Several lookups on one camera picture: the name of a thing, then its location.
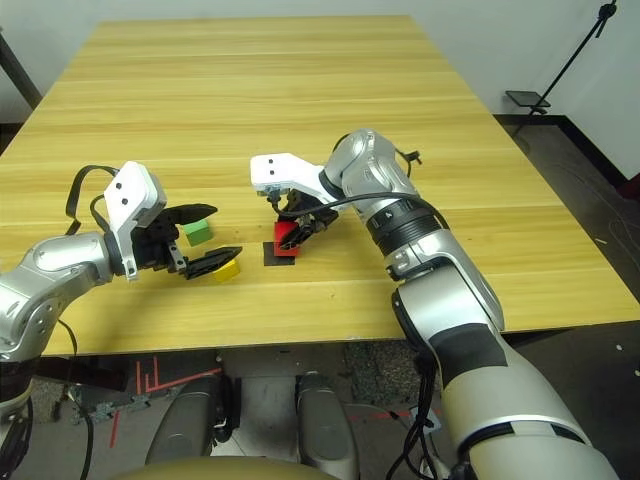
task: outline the cable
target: cable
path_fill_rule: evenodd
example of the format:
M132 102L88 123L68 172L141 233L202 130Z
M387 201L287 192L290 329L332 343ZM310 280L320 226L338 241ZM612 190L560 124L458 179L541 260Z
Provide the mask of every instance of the cable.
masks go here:
M416 367L420 372L418 413L416 414L416 419L413 425L411 425L411 428L409 428L409 431L407 432L402 452L387 471L387 475L385 477L386 480L393 479L393 476L395 475L402 462L404 462L407 467L409 467L409 470L411 470L411 472L418 478L423 480L438 480L438 472L435 469L435 464L433 463L433 459L431 458L431 454L429 453L429 450L427 448L427 442L424 436L424 427L430 423L428 415L429 409L431 408L431 399L433 397L435 384L435 359L433 357L418 357L416 359ZM420 441L423 456L427 462L427 465L429 465L429 468L431 469L433 477L422 474L419 468L416 468L416 466L411 461L411 458L409 457L418 441Z
M73 333L73 330L71 330L71 327L68 324L66 324L60 319L58 319L58 323L67 330L67 333L69 334L69 338L71 338L71 345L73 346L73 357L75 358L76 355L78 354L78 341L76 340L76 335ZM69 383L70 375L71 375L71 369L69 369L69 371L67 372L67 383Z
M75 398L73 398L73 395L71 395L70 392L67 392L67 396L73 403L76 404L78 412L87 424L87 449L84 455L82 473L80 474L80 480L86 480L87 476L89 475L89 469L91 468L91 457L93 456L93 422L91 421L91 416L89 416L89 413L76 401Z
M433 214L434 217L436 217L436 219L438 220L442 228L446 228L447 230L449 230L449 224L444 219L442 214L433 205L431 205L429 202L427 202L423 198L420 198L418 195L413 195L411 193L402 193L402 192L363 193L361 195L354 195L353 197L343 198L341 200L325 203L323 205L307 208L305 210L293 210L293 211L287 211L287 212L280 210L280 208L278 208L278 201L280 200L279 194L277 194L277 197L270 194L267 197L267 201L271 203L273 210L278 215L282 217L288 217L288 218L298 218L304 215L321 212L323 210L326 210L327 208L338 207L340 205L353 203L360 200L372 200L372 199L378 199L378 198L395 198L398 200L411 200L412 202L417 202L419 204L422 204Z
M404 153L397 148L395 149L396 153L400 155L405 162L407 162L407 178L411 178L411 162L418 162L422 165L422 160L420 160L420 152L414 150L413 152Z
M73 333L73 330L67 323L63 322L60 319L58 319L58 323L60 323L67 330L67 333L69 333L69 338L71 338L71 344L73 345L72 358L75 360L76 356L78 355L78 341L76 339L76 335L75 333ZM66 381L67 388L71 383L71 366L72 365L73 364L70 363L69 369L67 370L67 381ZM73 398L73 395L71 395L71 392L69 392L68 390L67 390L67 397L69 397L71 401L76 404L76 407L78 408L78 413L87 424L87 448L85 450L84 464L82 465L82 473L80 474L80 480L86 480L87 476L89 475L89 469L91 468L91 457L93 456L93 434L94 434L93 422L91 421L91 416L89 415L89 412L87 412L87 410L83 406L81 406L76 401L75 398Z

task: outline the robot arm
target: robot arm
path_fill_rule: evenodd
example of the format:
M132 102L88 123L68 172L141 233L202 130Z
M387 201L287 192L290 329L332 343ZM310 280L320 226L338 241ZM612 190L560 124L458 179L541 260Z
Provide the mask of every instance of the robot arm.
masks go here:
M437 359L447 423L464 466L457 478L617 478L547 380L502 339L495 293L446 222L420 199L395 151L378 133L358 130L337 146L314 184L325 189L319 202L327 208L327 195L352 203L387 272L401 282L392 308L411 345ZM252 159L252 179L262 167L256 158L269 156ZM281 185L302 189L285 180L254 188L272 201Z
M204 204L165 209L162 187L138 163L127 162L117 172L104 198L109 215L104 236L93 232L44 240L0 276L0 478L8 478L25 453L31 378L71 302L114 275L135 280L139 269L167 268L189 279L216 270L241 250L222 248L192 262L184 257L175 244L176 224L195 222L216 209Z

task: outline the wooden table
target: wooden table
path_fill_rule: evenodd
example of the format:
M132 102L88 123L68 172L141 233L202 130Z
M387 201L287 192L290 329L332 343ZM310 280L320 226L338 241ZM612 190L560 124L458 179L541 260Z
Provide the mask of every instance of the wooden table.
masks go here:
M264 267L274 214L249 184L249 158L326 162L367 126L425 164L413 181L441 209L493 285L509 331L633 320L637 303L562 202L407 17L106 23L2 157L0 259L62 234L85 164L147 165L170 205L208 202L215 238L242 245L227 284L144 271L77 300L63 319L79 351L401 337L393 282L352 212L304 245L294 267ZM88 201L108 179L92 177ZM71 351L57 328L48 354Z

